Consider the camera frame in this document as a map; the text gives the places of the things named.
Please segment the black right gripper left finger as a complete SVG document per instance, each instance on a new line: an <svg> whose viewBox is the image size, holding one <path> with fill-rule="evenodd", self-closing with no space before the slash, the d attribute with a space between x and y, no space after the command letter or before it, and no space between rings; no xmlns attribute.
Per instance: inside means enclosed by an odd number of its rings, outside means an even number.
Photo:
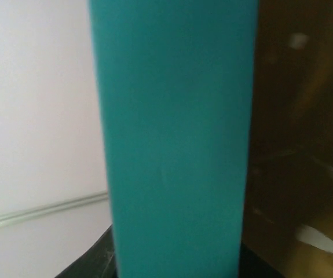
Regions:
<svg viewBox="0 0 333 278"><path fill-rule="evenodd" d="M59 273L56 278L117 277L112 226L83 255Z"/></svg>

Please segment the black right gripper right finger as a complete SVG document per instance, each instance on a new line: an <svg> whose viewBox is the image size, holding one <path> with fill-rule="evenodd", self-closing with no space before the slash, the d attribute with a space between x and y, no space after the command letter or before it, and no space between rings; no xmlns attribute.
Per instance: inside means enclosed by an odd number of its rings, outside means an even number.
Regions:
<svg viewBox="0 0 333 278"><path fill-rule="evenodd" d="M241 243L239 278L284 278L284 276Z"/></svg>

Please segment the turquoise picture frame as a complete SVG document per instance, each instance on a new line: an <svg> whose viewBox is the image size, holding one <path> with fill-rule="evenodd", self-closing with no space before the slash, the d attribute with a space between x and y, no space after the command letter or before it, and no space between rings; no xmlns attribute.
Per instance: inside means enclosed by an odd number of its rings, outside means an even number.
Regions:
<svg viewBox="0 0 333 278"><path fill-rule="evenodd" d="M90 1L120 277L237 277L257 1Z"/></svg>

